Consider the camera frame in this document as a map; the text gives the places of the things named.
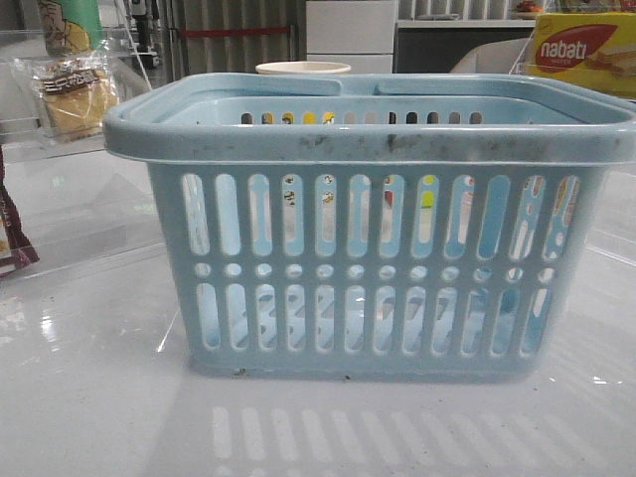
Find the beige paper cup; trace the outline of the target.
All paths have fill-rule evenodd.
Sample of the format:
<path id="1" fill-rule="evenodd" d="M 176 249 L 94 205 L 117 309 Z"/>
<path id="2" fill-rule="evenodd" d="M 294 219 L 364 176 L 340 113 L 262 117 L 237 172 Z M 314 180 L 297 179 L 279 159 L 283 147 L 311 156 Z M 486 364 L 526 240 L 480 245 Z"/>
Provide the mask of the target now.
<path id="1" fill-rule="evenodd" d="M 351 69 L 343 63 L 314 61 L 271 62 L 255 67 L 260 75 L 344 75 Z"/>

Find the clear acrylic shelf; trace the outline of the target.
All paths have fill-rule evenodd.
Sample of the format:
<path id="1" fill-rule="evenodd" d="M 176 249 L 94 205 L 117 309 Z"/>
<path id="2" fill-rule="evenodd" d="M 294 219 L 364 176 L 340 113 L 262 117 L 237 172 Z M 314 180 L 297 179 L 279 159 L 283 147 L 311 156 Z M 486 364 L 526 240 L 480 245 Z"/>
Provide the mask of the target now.
<path id="1" fill-rule="evenodd" d="M 151 89 L 141 54 L 124 26 L 103 29 L 105 49 L 119 97 L 128 100 Z M 14 79 L 16 59 L 45 60 L 43 33 L 39 30 L 5 30 L 1 33 L 1 148 L 7 162 L 25 162 L 98 151 L 100 132 L 73 141 L 59 141 L 41 120 L 30 88 Z"/>

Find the yellow nabati wafer box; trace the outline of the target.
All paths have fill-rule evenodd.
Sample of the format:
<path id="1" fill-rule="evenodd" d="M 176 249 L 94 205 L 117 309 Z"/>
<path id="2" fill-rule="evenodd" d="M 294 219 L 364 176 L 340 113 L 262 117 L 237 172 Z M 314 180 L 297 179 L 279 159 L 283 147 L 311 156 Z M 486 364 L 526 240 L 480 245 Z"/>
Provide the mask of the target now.
<path id="1" fill-rule="evenodd" d="M 635 15 L 540 15 L 536 20 L 525 73 L 633 99 Z"/>

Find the green cartoon snack can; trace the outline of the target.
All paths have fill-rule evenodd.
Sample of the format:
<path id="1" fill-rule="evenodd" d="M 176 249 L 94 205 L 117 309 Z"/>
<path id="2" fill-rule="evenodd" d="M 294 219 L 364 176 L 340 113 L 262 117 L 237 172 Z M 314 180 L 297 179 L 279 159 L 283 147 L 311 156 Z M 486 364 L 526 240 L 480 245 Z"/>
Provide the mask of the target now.
<path id="1" fill-rule="evenodd" d="M 94 0 L 38 0 L 46 51 L 60 57 L 97 49 L 102 40 L 98 4 Z"/>

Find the white drawer cabinet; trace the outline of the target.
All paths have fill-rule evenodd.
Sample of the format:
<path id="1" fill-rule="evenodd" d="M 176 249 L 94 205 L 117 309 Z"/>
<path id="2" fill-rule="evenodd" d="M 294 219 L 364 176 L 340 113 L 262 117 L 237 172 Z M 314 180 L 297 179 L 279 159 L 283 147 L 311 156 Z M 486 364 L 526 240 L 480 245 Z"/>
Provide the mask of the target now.
<path id="1" fill-rule="evenodd" d="M 394 69 L 397 1 L 308 1 L 306 59 L 347 64 L 354 74 Z"/>

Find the packaged bread slice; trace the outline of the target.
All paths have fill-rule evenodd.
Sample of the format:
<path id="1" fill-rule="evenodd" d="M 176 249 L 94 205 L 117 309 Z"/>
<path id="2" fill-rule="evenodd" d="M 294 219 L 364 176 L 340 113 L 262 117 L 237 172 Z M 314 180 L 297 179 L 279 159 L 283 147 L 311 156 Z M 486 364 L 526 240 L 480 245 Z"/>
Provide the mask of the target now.
<path id="1" fill-rule="evenodd" d="M 101 132 L 120 96 L 109 57 L 97 51 L 57 59 L 16 59 L 11 74 L 32 100 L 44 136 L 69 143 Z"/>

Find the maroon snack bag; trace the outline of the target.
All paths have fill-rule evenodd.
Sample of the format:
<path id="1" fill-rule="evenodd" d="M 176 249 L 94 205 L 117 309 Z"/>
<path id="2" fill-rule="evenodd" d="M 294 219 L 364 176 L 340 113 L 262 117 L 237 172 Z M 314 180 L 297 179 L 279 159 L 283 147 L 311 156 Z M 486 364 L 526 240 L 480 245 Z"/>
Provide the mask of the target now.
<path id="1" fill-rule="evenodd" d="M 40 258 L 23 232 L 18 209 L 5 185 L 4 154 L 1 154 L 1 277 L 37 263 Z"/>

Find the light blue plastic basket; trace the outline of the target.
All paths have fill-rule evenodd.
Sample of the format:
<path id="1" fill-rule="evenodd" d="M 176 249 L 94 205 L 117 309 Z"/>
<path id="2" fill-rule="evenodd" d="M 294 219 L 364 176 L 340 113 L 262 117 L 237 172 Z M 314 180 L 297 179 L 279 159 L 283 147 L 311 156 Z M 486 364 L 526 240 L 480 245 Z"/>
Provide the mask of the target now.
<path id="1" fill-rule="evenodd" d="M 192 360 L 505 380 L 542 360 L 633 102 L 506 75 L 187 77 L 111 108 Z"/>

